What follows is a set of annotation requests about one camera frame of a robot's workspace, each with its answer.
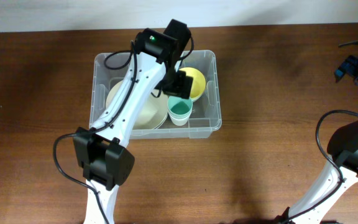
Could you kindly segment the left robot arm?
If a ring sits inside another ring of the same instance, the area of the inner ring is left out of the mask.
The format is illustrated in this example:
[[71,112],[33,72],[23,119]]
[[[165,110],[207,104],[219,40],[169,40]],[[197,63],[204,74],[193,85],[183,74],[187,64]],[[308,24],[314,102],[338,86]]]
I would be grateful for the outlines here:
[[76,130],[73,144],[88,189],[85,223],[113,223],[117,190],[135,161],[126,147],[153,90],[190,97],[193,79],[178,70],[178,62],[192,42],[187,25],[174,19],[162,33],[152,29],[139,32],[131,43],[128,70],[111,104],[89,130]]

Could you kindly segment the mint green bowl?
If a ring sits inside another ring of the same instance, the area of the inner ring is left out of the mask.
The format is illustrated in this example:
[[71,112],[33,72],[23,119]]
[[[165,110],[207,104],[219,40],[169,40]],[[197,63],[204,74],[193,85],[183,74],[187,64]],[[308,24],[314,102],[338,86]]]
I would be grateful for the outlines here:
[[198,95],[198,96],[196,96],[196,97],[194,97],[194,98],[191,98],[192,102],[198,101],[198,100],[202,97],[202,95],[203,95],[203,94],[200,94],[200,95]]

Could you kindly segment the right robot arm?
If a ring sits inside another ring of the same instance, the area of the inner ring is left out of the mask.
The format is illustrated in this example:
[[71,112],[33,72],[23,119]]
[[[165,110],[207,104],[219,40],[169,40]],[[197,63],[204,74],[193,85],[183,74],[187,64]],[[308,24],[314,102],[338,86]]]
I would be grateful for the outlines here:
[[[335,71],[336,80],[349,74],[358,86],[358,58],[349,56]],[[324,216],[345,191],[358,183],[358,113],[348,110],[332,110],[322,115],[317,123],[332,114],[347,114],[357,118],[337,129],[326,149],[320,152],[327,160],[322,172],[305,195],[292,207],[276,218],[276,223],[323,223]]]

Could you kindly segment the translucent grey cup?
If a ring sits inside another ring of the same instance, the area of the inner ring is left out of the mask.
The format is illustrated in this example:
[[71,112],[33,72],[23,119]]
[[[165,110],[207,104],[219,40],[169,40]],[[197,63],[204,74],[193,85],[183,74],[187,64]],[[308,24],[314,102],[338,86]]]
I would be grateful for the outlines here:
[[175,119],[175,120],[182,120],[182,119],[189,119],[190,115],[191,115],[191,111],[185,113],[185,114],[176,114],[172,111],[168,111],[169,117],[171,119]]

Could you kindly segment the yellow bowl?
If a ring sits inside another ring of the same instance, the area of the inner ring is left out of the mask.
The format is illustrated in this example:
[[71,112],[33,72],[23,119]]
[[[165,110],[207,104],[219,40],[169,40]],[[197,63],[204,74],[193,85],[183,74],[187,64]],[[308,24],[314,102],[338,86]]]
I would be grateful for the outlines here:
[[180,68],[179,71],[185,72],[187,77],[191,77],[193,79],[190,91],[190,99],[204,93],[206,88],[206,78],[198,69],[184,67]]

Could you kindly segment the mint green cup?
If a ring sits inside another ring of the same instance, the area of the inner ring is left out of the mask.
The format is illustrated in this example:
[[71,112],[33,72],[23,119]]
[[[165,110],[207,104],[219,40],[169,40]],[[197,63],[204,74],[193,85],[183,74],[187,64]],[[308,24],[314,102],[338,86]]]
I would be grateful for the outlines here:
[[191,113],[193,102],[191,99],[183,99],[176,96],[168,97],[168,111],[177,116],[187,116]]

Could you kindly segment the cream cup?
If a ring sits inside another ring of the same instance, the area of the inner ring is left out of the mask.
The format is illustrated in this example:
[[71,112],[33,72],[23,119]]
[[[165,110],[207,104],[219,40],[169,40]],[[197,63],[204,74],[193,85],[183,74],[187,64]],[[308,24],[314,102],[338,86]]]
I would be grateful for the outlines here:
[[175,126],[183,126],[188,122],[188,118],[183,118],[183,119],[170,118],[170,119]]

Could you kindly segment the beige bowl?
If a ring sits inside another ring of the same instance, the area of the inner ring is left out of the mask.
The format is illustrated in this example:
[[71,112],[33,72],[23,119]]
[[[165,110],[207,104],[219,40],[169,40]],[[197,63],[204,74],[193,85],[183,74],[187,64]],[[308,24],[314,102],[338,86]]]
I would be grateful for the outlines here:
[[[121,86],[122,79],[113,78],[109,84],[110,91],[106,98],[106,108],[110,105],[114,95]],[[156,98],[154,95],[158,95],[158,90],[153,90],[152,94],[148,97],[135,121],[133,130],[156,129],[166,120],[168,116],[168,96],[161,93],[161,95]]]

